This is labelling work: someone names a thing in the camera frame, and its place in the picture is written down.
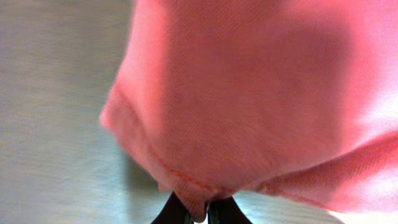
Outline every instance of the floor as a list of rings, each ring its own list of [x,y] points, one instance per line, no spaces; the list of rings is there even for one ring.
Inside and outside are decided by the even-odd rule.
[[[129,0],[0,0],[0,223],[150,223],[168,198],[98,124]],[[247,192],[253,223],[339,223]]]

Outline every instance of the gray floor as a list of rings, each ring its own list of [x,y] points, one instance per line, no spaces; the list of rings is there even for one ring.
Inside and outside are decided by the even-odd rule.
[[[123,56],[128,0],[0,0],[0,223],[150,223],[167,194],[98,115]],[[240,193],[253,223],[339,223]]]

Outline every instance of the pink shirt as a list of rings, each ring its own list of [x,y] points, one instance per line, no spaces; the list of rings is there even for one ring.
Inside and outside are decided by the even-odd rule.
[[[196,220],[239,190],[394,214],[398,1],[138,0],[101,122]]]

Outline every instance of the seam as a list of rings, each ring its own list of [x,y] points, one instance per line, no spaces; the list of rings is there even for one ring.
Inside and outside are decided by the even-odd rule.
[[[115,84],[114,90],[113,90],[113,91],[117,91],[117,92],[119,93],[119,95],[121,96],[121,98],[123,99],[123,101],[125,101],[126,104],[128,105],[129,110],[132,111],[131,114],[132,114],[133,116],[135,116],[134,119],[137,120],[138,125],[143,129],[141,122],[139,121],[138,117],[134,114],[134,111],[135,111],[134,108],[132,107],[132,105],[131,105],[131,103],[129,102],[129,100],[127,100],[127,97],[125,96],[125,94],[123,93],[123,91],[120,89],[120,86],[117,85],[117,84]],[[181,180],[183,180],[183,181],[185,181],[185,182],[188,182],[188,183],[191,183],[191,184],[193,184],[193,185],[196,185],[196,186],[198,186],[199,188],[202,188],[202,189],[205,189],[205,190],[209,190],[209,191],[212,191],[212,192],[224,191],[224,192],[228,192],[229,194],[234,194],[234,193],[236,193],[236,192],[239,191],[239,189],[238,189],[238,190],[233,190],[233,189],[229,189],[229,188],[227,188],[227,187],[216,187],[216,186],[212,186],[212,185],[205,184],[205,183],[203,183],[203,182],[200,181],[200,180],[191,178],[191,177],[189,177],[188,175],[184,174],[183,172],[180,172],[180,171],[174,169],[173,167],[171,167],[170,165],[168,165],[162,158],[160,158],[160,156],[154,151],[154,148],[152,147],[152,144],[148,141],[148,138],[147,138],[147,136],[146,136],[144,130],[143,130],[143,135],[144,135],[144,140],[145,140],[146,144],[148,145],[148,150],[149,150],[149,152],[150,152],[150,153],[153,155],[153,157],[159,162],[159,164],[160,164],[165,170],[167,170],[168,172],[170,172],[172,175],[178,177],[179,179],[181,179]],[[298,202],[303,202],[303,203],[307,203],[307,204],[313,205],[313,206],[315,206],[315,207],[319,207],[319,208],[323,208],[323,209],[326,209],[326,210],[331,210],[331,211],[338,212],[338,210],[332,209],[332,208],[326,206],[324,203],[318,202],[318,201],[313,200],[313,199],[305,198],[305,197],[302,197],[302,196],[298,196],[298,195],[295,195],[295,194],[290,194],[290,193],[288,193],[288,192],[285,192],[285,191],[283,191],[283,190],[277,188],[276,186],[274,186],[274,185],[272,185],[272,184],[266,183],[266,181],[263,182],[263,184],[264,184],[264,186],[266,186],[266,187],[272,189],[272,190],[276,193],[276,195],[285,196],[285,197],[287,197],[287,198],[291,198],[292,200],[295,200],[295,201],[298,201]]]

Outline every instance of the pink fabric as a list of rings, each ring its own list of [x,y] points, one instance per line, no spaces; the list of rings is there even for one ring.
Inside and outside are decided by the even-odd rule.
[[[101,122],[197,220],[239,190],[398,211],[398,1],[138,0]]]

